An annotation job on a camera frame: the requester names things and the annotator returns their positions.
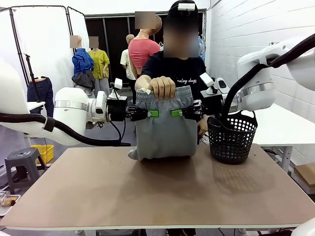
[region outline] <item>white curtain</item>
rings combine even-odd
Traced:
[[[79,35],[82,38],[82,47],[88,52],[91,49],[89,48],[89,35],[88,30],[85,24],[84,16],[72,9],[69,8],[69,15],[71,20],[71,26],[73,35]]]
[[[8,10],[0,12],[0,32],[0,58],[10,64],[18,72],[26,97],[27,85],[24,79],[18,51],[16,49],[10,12]]]
[[[62,7],[21,7],[13,14],[22,54],[31,58],[34,77],[47,76],[58,90],[72,87],[72,49],[65,9]]]

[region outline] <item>gray sweatpants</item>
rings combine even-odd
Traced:
[[[158,110],[158,117],[136,121],[137,147],[128,156],[134,160],[192,156],[197,147],[197,124],[184,117],[172,117],[171,111],[193,104],[190,86],[176,88],[175,98],[158,100],[137,91],[136,107]]]
[[[93,93],[93,91],[91,91],[90,88],[86,88],[86,87],[83,87],[83,86],[80,86],[80,85],[76,85],[75,83],[73,84],[73,86],[75,88],[82,89],[89,98],[95,98],[94,93]]]
[[[110,94],[108,78],[104,79],[95,79],[95,90],[94,95],[97,97],[98,91],[104,91],[106,96],[108,97]]]

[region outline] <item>table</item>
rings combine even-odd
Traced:
[[[283,228],[315,204],[256,144],[241,165],[200,145],[191,158],[134,161],[130,147],[77,147],[23,195],[0,225],[25,230]]]
[[[281,167],[287,172],[293,145],[315,144],[315,124],[299,115],[273,104],[257,110],[258,128],[253,142],[261,147],[285,147]]]
[[[45,104],[45,102],[27,102],[27,104],[28,104],[28,110],[31,111],[37,107],[43,106]],[[31,148],[32,143],[31,143],[30,137],[28,135],[24,134],[24,139],[25,139],[26,146]]]
[[[28,109],[33,110],[37,107],[43,106],[45,104],[45,102],[28,102]]]

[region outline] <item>hand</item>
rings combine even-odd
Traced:
[[[207,115],[204,115],[203,118],[197,123],[197,126],[199,127],[199,133],[198,133],[198,138],[202,138],[202,136],[208,131],[208,120]]]
[[[148,89],[153,90],[155,97],[159,99],[175,97],[175,83],[171,78],[165,76],[152,79]]]

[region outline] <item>floor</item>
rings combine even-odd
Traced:
[[[116,126],[122,131],[124,128],[123,122],[115,122]],[[91,130],[86,130],[85,136],[94,139],[116,139],[118,134],[111,124],[106,124],[103,128],[94,127]],[[48,145],[54,145],[54,160],[58,159],[62,153],[70,147],[90,147],[89,145],[79,144],[76,146],[63,146],[52,140],[46,139]],[[134,132],[134,123],[129,119],[126,120],[126,133],[123,138],[123,142],[131,143],[132,146],[136,145],[136,135]],[[45,140],[42,138],[31,139],[32,144],[45,145]],[[0,165],[4,164],[4,159],[12,151],[25,148],[26,143],[24,135],[21,132],[17,132],[8,129],[0,125]],[[17,190],[17,194],[23,195],[26,189]],[[74,236],[74,231],[17,231],[4,229],[3,232],[12,236]],[[222,229],[224,236],[234,236],[233,229]],[[86,236],[95,236],[95,231],[86,231]],[[165,230],[147,230],[148,236],[165,236]],[[238,230],[235,232],[235,236],[241,236]],[[248,232],[248,236],[256,236],[257,232]],[[197,236],[222,236],[222,233],[218,229],[198,229]]]

